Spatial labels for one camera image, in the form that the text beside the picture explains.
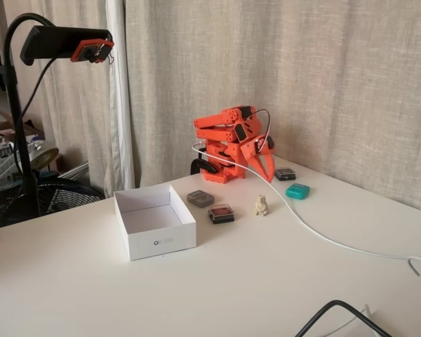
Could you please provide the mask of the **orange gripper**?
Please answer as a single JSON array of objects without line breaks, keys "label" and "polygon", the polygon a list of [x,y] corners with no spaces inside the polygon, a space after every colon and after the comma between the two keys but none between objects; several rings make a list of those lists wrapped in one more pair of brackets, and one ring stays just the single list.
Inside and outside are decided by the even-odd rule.
[{"label": "orange gripper", "polygon": [[274,177],[274,141],[271,136],[260,135],[241,146],[241,152],[246,161],[266,181]]}]

